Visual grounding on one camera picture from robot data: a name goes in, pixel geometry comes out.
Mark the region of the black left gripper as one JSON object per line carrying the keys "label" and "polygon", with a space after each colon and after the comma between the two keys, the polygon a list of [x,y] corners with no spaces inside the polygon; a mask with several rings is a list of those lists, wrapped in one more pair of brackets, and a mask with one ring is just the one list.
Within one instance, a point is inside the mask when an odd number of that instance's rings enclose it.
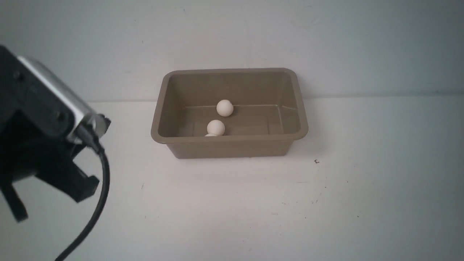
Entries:
{"label": "black left gripper", "polygon": [[28,218],[14,182],[34,176],[79,203],[99,185],[74,163],[86,147],[66,138],[74,116],[39,79],[1,46],[1,193],[17,222]]}

